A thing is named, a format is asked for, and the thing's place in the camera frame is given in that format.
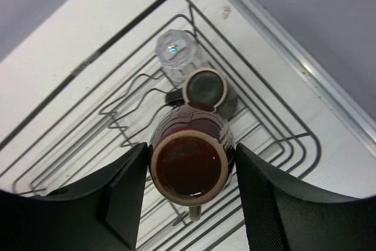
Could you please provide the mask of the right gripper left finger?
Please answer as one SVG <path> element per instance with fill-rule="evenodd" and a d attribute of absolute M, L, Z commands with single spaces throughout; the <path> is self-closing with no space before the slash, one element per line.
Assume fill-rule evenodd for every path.
<path fill-rule="evenodd" d="M 1 250 L 134 250 L 148 147 L 47 196 L 1 192 Z"/>

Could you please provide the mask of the tan patterned mug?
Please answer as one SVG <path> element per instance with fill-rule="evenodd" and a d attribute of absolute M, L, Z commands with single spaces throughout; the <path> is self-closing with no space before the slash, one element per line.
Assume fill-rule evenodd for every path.
<path fill-rule="evenodd" d="M 225 187 L 234 167 L 236 144 L 218 110 L 188 102 L 168 111 L 149 142 L 149 172 L 157 190 L 189 209 L 198 221 L 202 206 Z"/>

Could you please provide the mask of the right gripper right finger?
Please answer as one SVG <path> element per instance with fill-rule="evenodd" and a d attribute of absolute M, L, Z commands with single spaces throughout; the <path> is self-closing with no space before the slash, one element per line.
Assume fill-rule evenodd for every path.
<path fill-rule="evenodd" d="M 241 143 L 235 160 L 250 250 L 375 250 L 375 197 L 318 188 Z"/>

